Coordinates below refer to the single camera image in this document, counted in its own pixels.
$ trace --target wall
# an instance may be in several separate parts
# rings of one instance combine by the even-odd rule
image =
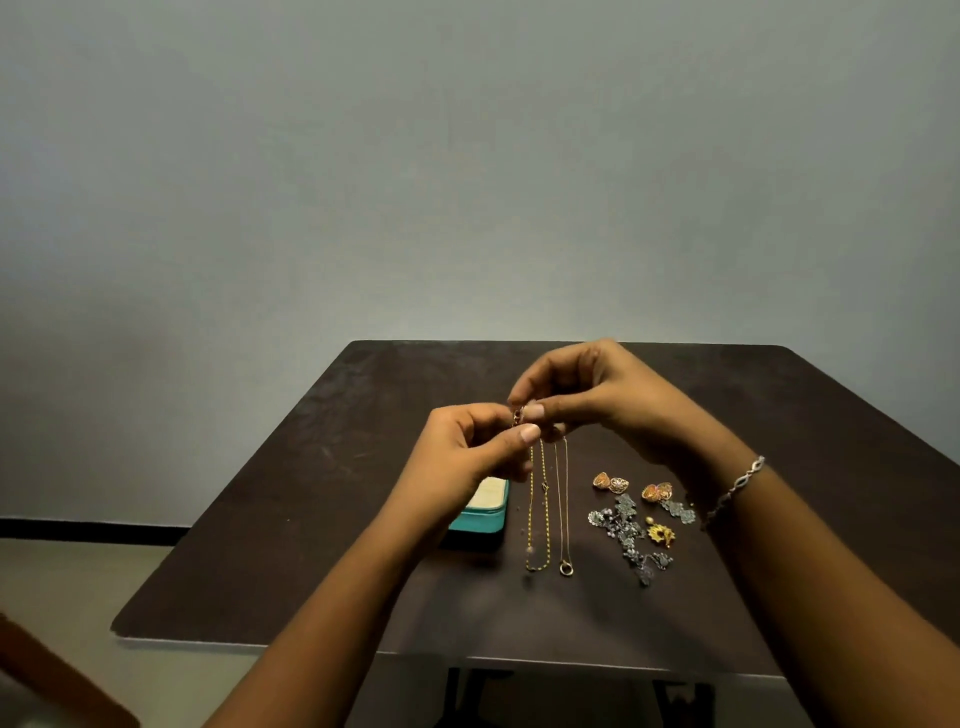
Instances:
[[[0,515],[194,521],[350,340],[780,343],[960,459],[955,0],[10,0]]]

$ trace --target dark brown table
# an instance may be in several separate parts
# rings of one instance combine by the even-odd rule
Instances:
[[[113,631],[268,643],[374,516],[430,409],[503,401],[539,354],[560,345],[351,343],[124,607]],[[960,467],[788,349],[627,347],[765,454],[883,579],[960,641]],[[556,566],[524,570],[529,496],[515,484],[502,547],[428,557],[403,590],[380,650],[471,664],[779,675],[699,524],[680,525],[644,504],[678,536],[675,563],[643,590],[619,545],[587,523],[588,511],[612,505],[611,495],[590,487],[599,471],[628,478],[638,502],[637,486],[668,479],[667,471],[599,427],[569,443],[573,578]],[[551,506],[556,529],[555,500]]]

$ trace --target baseboard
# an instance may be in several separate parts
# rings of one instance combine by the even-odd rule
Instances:
[[[188,530],[176,525],[0,518],[0,539],[176,546]]]

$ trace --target silver bracelet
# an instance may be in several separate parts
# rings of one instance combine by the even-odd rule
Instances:
[[[709,526],[713,519],[716,518],[717,514],[720,512],[720,509],[733,500],[733,496],[736,495],[738,490],[741,490],[747,486],[747,483],[750,482],[750,478],[759,472],[760,468],[763,467],[763,463],[765,462],[766,458],[764,458],[763,455],[758,455],[756,457],[756,461],[754,461],[754,464],[750,466],[750,469],[738,477],[736,482],[733,483],[733,487],[717,499],[717,504],[713,507],[712,511],[707,513],[707,517],[704,518],[704,524],[701,526],[700,530],[707,530],[707,526]]]

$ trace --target necklace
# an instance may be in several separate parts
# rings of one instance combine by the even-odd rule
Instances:
[[[530,461],[534,460],[534,449],[530,447]],[[546,561],[543,562],[543,566],[532,567],[530,566],[530,555],[534,552],[533,545],[533,527],[534,527],[534,491],[536,490],[536,481],[537,478],[534,473],[537,471],[534,468],[530,471],[530,507],[527,509],[527,570],[528,571],[543,571],[548,566],[550,566],[550,500],[548,498],[550,493],[550,485],[546,479],[546,455],[543,453],[543,441],[540,441],[540,465],[543,469],[543,482],[541,487],[543,489],[543,519],[546,524]]]
[[[560,457],[553,446],[553,459],[557,474],[557,504],[560,506],[560,573],[573,576],[573,556],[570,555],[570,450],[564,437],[564,497],[560,496]],[[564,522],[566,522],[566,556],[564,556]]]

